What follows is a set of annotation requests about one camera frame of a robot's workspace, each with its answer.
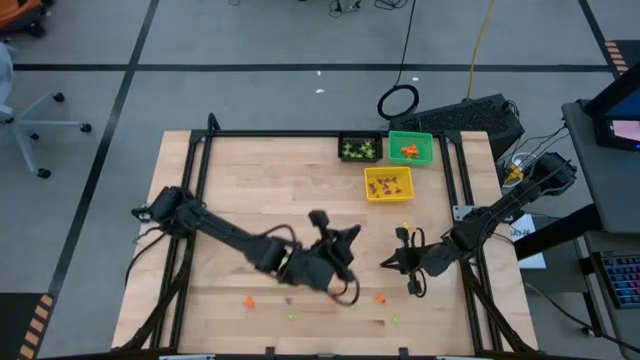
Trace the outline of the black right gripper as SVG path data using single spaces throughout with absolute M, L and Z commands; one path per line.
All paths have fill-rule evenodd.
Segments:
M 441 275 L 455 261 L 455 256 L 444 242 L 426 245 L 425 233 L 421 228 L 409 234 L 407 228 L 398 227 L 396 236 L 402 246 L 395 250 L 394 255 L 381 262 L 380 267 L 407 275 L 409 294 L 425 296 L 426 276 Z

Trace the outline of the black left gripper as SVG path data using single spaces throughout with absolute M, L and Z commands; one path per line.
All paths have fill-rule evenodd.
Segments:
M 290 253 L 278 269 L 278 282 L 307 286 L 326 293 L 329 293 L 334 277 L 343 281 L 345 286 L 358 284 L 357 277 L 349 266 L 354 260 L 351 245 L 359 235 L 361 226 L 356 224 L 348 229 L 331 229 L 328 215 L 322 210 L 312 210 L 309 219 L 319 230 L 320 238 L 309 248 L 297 247 Z

